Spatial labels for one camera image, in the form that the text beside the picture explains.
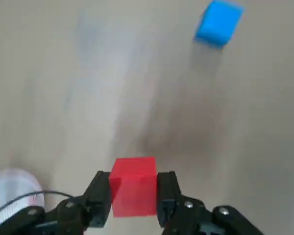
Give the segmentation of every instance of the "white cup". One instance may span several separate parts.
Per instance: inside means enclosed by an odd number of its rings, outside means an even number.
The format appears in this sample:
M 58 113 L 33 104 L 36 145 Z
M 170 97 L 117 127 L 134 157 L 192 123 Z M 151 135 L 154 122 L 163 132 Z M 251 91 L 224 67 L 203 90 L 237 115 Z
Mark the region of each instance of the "white cup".
M 23 194 L 41 191 L 38 180 L 22 169 L 5 169 L 0 171 L 0 207 Z M 28 206 L 45 206 L 43 194 L 24 197 L 7 206 L 0 212 L 0 224 L 19 210 Z

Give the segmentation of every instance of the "floor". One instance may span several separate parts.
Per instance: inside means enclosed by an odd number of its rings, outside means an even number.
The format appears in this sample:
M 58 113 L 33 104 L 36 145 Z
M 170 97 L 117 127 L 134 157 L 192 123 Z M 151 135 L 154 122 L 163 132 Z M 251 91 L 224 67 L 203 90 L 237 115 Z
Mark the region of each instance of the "floor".
M 208 208 L 294 234 L 294 0 L 238 2 L 217 51 L 192 41 L 208 0 L 0 0 L 0 169 L 79 195 L 154 155 Z M 151 217 L 86 234 L 137 231 L 161 233 Z

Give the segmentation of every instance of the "wire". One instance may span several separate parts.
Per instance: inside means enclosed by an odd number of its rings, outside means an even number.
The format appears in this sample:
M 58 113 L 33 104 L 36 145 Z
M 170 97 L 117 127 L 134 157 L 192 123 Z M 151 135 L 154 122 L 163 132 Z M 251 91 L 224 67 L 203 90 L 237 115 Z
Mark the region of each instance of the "wire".
M 4 210 L 5 208 L 7 208 L 8 206 L 10 206 L 11 204 L 21 200 L 22 198 L 33 196 L 33 195 L 38 195 L 38 194 L 57 194 L 57 195 L 65 196 L 65 197 L 68 197 L 68 198 L 74 198 L 72 195 L 69 195 L 69 194 L 64 193 L 64 192 L 54 191 L 54 190 L 42 190 L 42 191 L 29 192 L 29 193 L 25 193 L 25 194 L 23 194 L 21 196 L 18 196 L 16 198 L 14 198 L 13 200 L 5 203 L 3 206 L 0 207 L 0 212 L 2 210 Z

